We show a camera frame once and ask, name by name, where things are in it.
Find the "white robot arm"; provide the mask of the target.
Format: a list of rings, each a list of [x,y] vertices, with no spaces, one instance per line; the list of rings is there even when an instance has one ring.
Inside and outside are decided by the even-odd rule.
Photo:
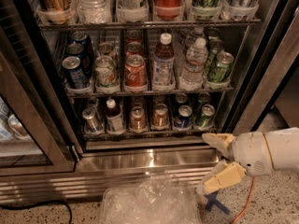
[[[204,133],[202,138],[224,160],[196,186],[200,195],[210,194],[241,182],[247,176],[271,175],[274,171],[299,172],[299,129],[268,133]]]

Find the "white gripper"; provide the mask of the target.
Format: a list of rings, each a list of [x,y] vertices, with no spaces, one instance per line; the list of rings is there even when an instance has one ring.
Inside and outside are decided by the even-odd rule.
[[[226,159],[232,158],[233,151],[237,162],[220,161],[196,186],[199,195],[211,194],[238,184],[246,174],[261,176],[273,172],[268,145],[261,132],[242,133],[237,138],[231,133],[203,133],[202,138]]]

